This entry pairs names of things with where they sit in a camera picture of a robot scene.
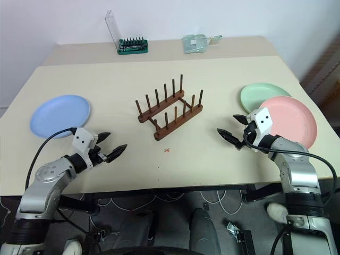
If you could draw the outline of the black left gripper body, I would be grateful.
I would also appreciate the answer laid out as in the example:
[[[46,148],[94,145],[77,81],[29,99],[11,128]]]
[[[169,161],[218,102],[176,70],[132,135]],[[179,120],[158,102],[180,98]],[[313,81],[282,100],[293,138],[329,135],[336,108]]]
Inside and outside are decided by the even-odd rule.
[[[89,158],[93,167],[107,161],[107,156],[101,152],[99,146],[95,146],[93,149],[89,150]]]

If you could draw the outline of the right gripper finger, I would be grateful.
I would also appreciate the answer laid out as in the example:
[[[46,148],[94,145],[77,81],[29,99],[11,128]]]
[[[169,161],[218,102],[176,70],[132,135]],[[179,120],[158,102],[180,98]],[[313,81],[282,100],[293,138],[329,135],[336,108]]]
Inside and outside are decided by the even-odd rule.
[[[248,125],[249,122],[247,120],[247,117],[242,115],[242,114],[234,114],[233,117],[238,121],[240,122],[241,124],[243,125]]]
[[[230,132],[217,128],[218,134],[227,142],[233,144],[234,146],[239,144],[239,139],[234,137]]]

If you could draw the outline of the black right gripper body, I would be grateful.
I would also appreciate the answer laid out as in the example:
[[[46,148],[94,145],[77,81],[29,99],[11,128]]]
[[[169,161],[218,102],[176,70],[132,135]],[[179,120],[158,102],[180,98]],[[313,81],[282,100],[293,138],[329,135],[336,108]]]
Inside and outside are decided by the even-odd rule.
[[[236,143],[236,149],[240,150],[244,146],[251,148],[249,144],[253,144],[256,139],[256,128],[257,125],[255,123],[250,123],[243,131],[243,140]]]

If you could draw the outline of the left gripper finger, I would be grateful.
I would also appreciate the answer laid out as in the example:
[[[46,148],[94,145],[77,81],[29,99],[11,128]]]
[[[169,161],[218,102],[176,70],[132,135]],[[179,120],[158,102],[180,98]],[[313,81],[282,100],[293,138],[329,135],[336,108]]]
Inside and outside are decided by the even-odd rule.
[[[120,145],[116,147],[110,154],[106,155],[106,163],[111,163],[117,157],[119,157],[124,150],[127,148],[127,144]]]
[[[110,135],[110,132],[102,132],[98,134],[98,139],[96,144],[99,144],[101,142],[103,142],[106,138],[108,138],[108,136]]]

